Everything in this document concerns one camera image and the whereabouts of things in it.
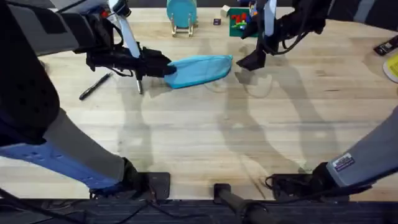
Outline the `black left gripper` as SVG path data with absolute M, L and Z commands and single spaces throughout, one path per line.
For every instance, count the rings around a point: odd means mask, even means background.
M 67 27 L 75 39 L 69 50 L 86 55 L 86 64 L 94 71 L 97 67 L 116 69 L 120 76 L 129 70 L 138 80 L 143 77 L 163 78 L 177 71 L 161 51 L 142 48 L 142 56 L 133 56 L 124 46 L 127 38 L 121 28 L 109 18 L 110 14 L 67 13 Z

